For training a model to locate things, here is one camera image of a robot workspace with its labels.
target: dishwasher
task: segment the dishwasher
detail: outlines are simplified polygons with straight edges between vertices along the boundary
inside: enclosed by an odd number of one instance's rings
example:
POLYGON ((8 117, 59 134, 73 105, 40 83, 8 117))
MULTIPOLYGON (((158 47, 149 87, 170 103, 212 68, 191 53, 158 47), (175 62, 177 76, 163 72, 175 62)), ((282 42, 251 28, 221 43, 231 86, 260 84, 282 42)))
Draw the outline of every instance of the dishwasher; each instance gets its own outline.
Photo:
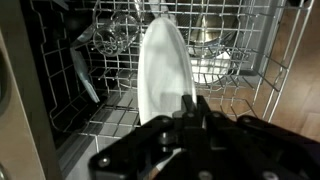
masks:
POLYGON ((196 92, 212 110, 234 120, 252 115, 271 123, 314 1, 293 2, 20 1, 62 177, 90 179, 90 157, 141 126, 140 45, 158 17, 172 20, 182 34, 196 92), (94 102, 78 77, 70 47, 94 22, 99 28, 115 14, 130 15, 138 27, 126 50, 107 56, 92 38, 74 46, 99 99, 94 102), (223 54, 228 58, 219 58, 223 54))

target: dishwasher rack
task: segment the dishwasher rack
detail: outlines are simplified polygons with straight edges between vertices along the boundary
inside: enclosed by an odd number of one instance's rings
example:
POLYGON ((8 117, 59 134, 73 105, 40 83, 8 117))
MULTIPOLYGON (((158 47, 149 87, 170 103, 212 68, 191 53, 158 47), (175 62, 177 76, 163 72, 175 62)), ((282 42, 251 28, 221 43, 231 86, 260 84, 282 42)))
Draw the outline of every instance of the dishwasher rack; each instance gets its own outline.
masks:
POLYGON ((25 7, 30 6, 28 10, 23 8, 26 26, 65 177, 81 156, 76 152, 87 147, 84 144, 94 143, 94 153, 97 153, 139 127, 136 88, 139 50, 148 25, 156 17, 187 18, 189 23, 174 20, 182 33, 187 32, 184 36, 187 48, 212 52, 211 57, 191 56, 196 62, 193 66, 209 61, 210 68, 219 69, 216 64, 223 60, 214 54, 227 52, 231 57, 227 73, 193 72, 195 78, 217 78, 210 83, 196 83, 197 94, 205 97, 212 110, 222 111, 231 119, 247 114, 272 122, 314 0, 308 3, 302 0, 298 7, 290 6, 286 0, 236 1, 237 4, 228 4, 229 0, 67 1, 72 12, 89 19, 86 27, 92 23, 94 9, 98 27, 115 12, 130 14, 139 22, 138 38, 119 56, 100 54, 92 41, 77 47, 88 65, 88 75, 101 100, 99 104, 90 100, 74 70, 69 51, 74 34, 66 27, 70 10, 50 0, 30 0, 29 4, 21 1, 25 7), (197 11, 203 6, 217 11, 197 11), (227 12, 228 8, 236 8, 237 12, 227 12), (218 16, 222 22, 233 16, 237 25, 195 26, 192 19, 200 15, 218 16), (283 33, 281 28, 290 32, 283 33), (215 47, 194 45, 188 36, 192 30, 214 30, 220 32, 220 37, 223 32, 234 32, 234 42, 215 47), (68 138, 64 139, 64 134, 68 134, 68 138))

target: wire rack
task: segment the wire rack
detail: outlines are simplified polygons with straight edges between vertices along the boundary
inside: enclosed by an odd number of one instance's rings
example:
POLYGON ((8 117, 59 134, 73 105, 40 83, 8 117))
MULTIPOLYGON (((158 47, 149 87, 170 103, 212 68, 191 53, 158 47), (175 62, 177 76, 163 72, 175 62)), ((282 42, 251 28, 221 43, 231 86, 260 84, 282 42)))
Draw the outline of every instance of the wire rack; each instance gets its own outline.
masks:
MULTIPOLYGON (((77 130, 78 134, 95 137, 99 151, 99 139, 109 138, 111 143, 112 139, 121 138, 138 126, 136 84, 140 45, 149 24, 157 17, 167 17, 177 25, 189 53, 209 53, 209 56, 191 55, 191 61, 193 67, 198 67, 196 69, 218 69, 205 73, 193 71, 197 82, 200 78, 205 81, 196 83, 197 94, 206 98, 212 110, 222 111, 231 119, 249 114, 271 122, 313 2, 304 4, 301 1, 298 7, 293 7, 286 0, 68 1, 69 7, 77 12, 90 11, 89 18, 97 4, 98 26, 114 13, 122 13, 135 17, 140 28, 130 48, 117 57, 100 54, 92 41, 78 48, 89 67, 88 74, 95 90, 100 97, 108 98, 90 114, 84 128, 77 130), (220 26, 198 26, 199 17, 218 18, 220 26), (236 23, 228 25, 230 18, 236 23), (283 33, 282 28, 290 31, 283 33), (197 30, 216 32, 218 43, 215 46, 193 43, 191 34, 197 30), (226 33, 234 34, 232 43, 222 43, 226 33), (230 59, 227 71, 221 73, 219 69, 225 67, 219 64, 225 60, 220 59, 219 54, 223 52, 227 52, 230 59)), ((43 78, 48 82, 45 85, 46 97, 50 99, 48 114, 52 125, 66 132, 90 104, 73 68, 69 53, 70 34, 64 26, 58 26, 56 31, 60 36, 55 38, 54 46, 49 37, 51 20, 46 14, 53 14, 64 24, 66 13, 52 1, 31 0, 30 4, 34 16, 40 19, 34 30, 41 34, 37 43, 45 67, 46 77, 43 78), (56 121, 61 117, 65 120, 62 125, 56 121)))

